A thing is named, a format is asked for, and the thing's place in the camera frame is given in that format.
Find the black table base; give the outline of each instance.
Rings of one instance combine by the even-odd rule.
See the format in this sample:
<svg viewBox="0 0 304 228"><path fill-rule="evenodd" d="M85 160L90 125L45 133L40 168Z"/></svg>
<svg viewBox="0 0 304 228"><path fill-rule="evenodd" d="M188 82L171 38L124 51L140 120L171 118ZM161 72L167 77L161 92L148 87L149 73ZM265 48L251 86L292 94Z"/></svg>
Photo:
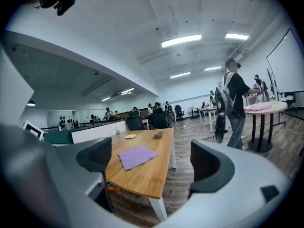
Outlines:
<svg viewBox="0 0 304 228"><path fill-rule="evenodd" d="M268 143L267 139L262 139L261 146L258 146L259 138L255 138L252 142L251 140L248 142L248 147L254 152L258 153L266 153L272 149L272 143Z"/></svg>
<svg viewBox="0 0 304 228"><path fill-rule="evenodd" d="M270 126L269 126L269 135L268 139L264 139L264 127L265 127L265 115L261 115L261 128L260 128L260 136L256 138L256 120L257 116L253 115L252 120L252 137L251 140L248 142L248 147L254 152L258 153L265 153L272 149L271 137L272 137L272 130L274 127L274 114L270 114Z"/></svg>

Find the black t-shirt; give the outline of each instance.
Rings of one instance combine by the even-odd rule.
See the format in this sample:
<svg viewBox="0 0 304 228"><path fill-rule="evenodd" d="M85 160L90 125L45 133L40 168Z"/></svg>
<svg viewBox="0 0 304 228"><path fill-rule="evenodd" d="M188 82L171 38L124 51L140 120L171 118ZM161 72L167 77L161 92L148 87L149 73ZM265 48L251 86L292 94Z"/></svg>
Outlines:
<svg viewBox="0 0 304 228"><path fill-rule="evenodd" d="M261 81L259 78L257 78L257 79L256 79L256 83L257 83L259 86L261 86L262 81Z"/></svg>
<svg viewBox="0 0 304 228"><path fill-rule="evenodd" d="M228 73L226 73L224 76L224 83L226 82L227 75L228 75ZM234 102L234 106L233 106L234 111L232 112L232 114L235 117L241 117L241 118L245 117L242 96L244 94L246 94L250 88L245 84L242 77L240 75L238 75L237 73L235 73L231 77L231 80L230 80L229 84L227 85L227 88L229 89L230 98L233 100L235 97L235 102Z"/></svg>

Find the jeans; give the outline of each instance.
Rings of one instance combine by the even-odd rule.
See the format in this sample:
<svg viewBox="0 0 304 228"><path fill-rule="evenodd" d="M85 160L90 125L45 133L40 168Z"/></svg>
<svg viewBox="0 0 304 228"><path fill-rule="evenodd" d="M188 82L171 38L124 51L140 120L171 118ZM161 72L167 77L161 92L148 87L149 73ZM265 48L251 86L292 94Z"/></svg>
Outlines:
<svg viewBox="0 0 304 228"><path fill-rule="evenodd" d="M235 117L232 113L230 113L228 114L228 119L230 121L232 129L232 136L229 140L228 146L241 150L243 146L241 136L243 134L246 118L238 118Z"/></svg>

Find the wooden table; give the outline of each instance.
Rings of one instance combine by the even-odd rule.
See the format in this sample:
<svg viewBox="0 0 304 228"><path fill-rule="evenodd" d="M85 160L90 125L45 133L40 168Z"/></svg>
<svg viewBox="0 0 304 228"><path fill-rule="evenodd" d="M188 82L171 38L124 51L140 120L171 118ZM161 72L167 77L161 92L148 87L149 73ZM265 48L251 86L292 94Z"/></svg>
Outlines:
<svg viewBox="0 0 304 228"><path fill-rule="evenodd" d="M274 126L277 126L282 123L278 123L274 125L274 113L284 110L287 107L287 104L282 101L270 101L270 102L262 102L253 105L248 105L244 107L244 109L253 109L255 107L263 107L265 105L271 105L271 108L261 110L258 112L249 111L248 114L252 114L252 136L251 140L248 142L248 147L254 152L265 153L272 149L271 137L272 130ZM268 140L264 139L264 126L265 126L265 114L270 114L270 126L269 126L269 135ZM260 128L260 136L256 137L256 115L261 115L261 128Z"/></svg>
<svg viewBox="0 0 304 228"><path fill-rule="evenodd" d="M200 112L203 112L203 114L205 115L205 112L208 112L208 115L209 115L209 121L210 121L210 132L212 133L213 132L213 129L212 129L212 119L211 119L211 113L213 113L213 116L214 116L214 121L216 122L217 119L215 117L215 112L217 111L216 108L214 107L204 107L204 108L198 108L198 111L199 111L199 119L200 119L200 125L203 125L203 122L201 121L201 114Z"/></svg>
<svg viewBox="0 0 304 228"><path fill-rule="evenodd" d="M124 131L120 136L112 135L112 157L105 170L106 178L114 185L149 198L158 218L167 218L162 191L167 178L167 172L172 156L173 168L176 169L175 145L173 129L156 129L143 131ZM162 131L162 138L155 138L153 133ZM126 139L129 134L136 134L133 139ZM159 156L145 164L125 171L118 154L139 146L146 146Z"/></svg>

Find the whiteboard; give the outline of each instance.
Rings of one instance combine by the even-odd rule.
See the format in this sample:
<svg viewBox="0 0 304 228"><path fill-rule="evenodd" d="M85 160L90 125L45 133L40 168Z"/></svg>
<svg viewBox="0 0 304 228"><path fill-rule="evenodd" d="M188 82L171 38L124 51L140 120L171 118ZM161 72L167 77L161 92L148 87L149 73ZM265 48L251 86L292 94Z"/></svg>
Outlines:
<svg viewBox="0 0 304 228"><path fill-rule="evenodd" d="M304 90L304 55L291 30L267 60L279 93Z"/></svg>

